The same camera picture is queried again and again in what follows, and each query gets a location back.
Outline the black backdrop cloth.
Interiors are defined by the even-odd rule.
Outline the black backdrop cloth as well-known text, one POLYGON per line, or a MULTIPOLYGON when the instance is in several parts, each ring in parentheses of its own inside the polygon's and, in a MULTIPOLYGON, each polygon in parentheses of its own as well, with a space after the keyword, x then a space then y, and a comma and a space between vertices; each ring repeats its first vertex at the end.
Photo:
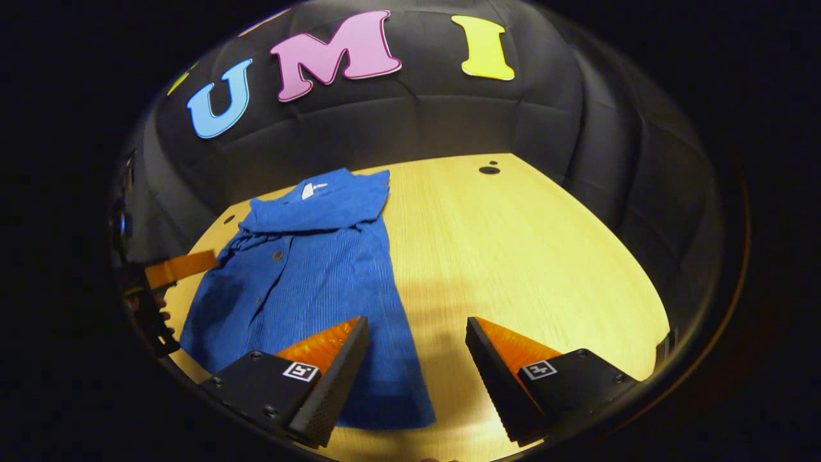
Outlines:
POLYGON ((715 296, 725 220, 715 165, 681 106, 578 24, 519 0, 311 0, 187 66, 137 123, 132 260, 181 254, 229 205, 348 167, 510 153, 587 207, 651 279, 673 329, 715 296), (281 102, 271 47, 327 41, 387 10, 402 63, 281 102))

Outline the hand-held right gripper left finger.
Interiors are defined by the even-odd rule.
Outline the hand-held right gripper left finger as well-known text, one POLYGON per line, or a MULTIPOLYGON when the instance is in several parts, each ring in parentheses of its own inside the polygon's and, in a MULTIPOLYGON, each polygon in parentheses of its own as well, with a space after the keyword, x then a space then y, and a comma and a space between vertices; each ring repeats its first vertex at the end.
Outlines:
POLYGON ((326 447, 366 356, 369 322, 357 316, 279 351, 252 350, 200 384, 254 427, 311 449, 326 447))

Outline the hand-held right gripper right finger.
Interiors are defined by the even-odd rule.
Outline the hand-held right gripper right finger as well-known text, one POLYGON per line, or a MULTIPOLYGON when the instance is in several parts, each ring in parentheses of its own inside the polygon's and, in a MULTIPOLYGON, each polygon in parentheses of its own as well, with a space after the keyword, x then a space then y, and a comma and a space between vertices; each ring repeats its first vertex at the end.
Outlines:
POLYGON ((478 316, 466 346, 507 437, 524 447, 580 435, 638 381, 587 348, 562 354, 478 316))

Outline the blue jacket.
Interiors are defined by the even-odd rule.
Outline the blue jacket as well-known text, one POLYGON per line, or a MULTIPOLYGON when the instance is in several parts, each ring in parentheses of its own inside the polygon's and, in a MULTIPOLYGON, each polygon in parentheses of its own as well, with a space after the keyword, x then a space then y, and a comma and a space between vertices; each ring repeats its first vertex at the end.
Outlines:
POLYGON ((382 211, 391 173, 338 169, 250 212, 199 283, 181 346, 214 373, 358 316, 369 342, 341 426, 425 428, 436 418, 394 281, 382 211))

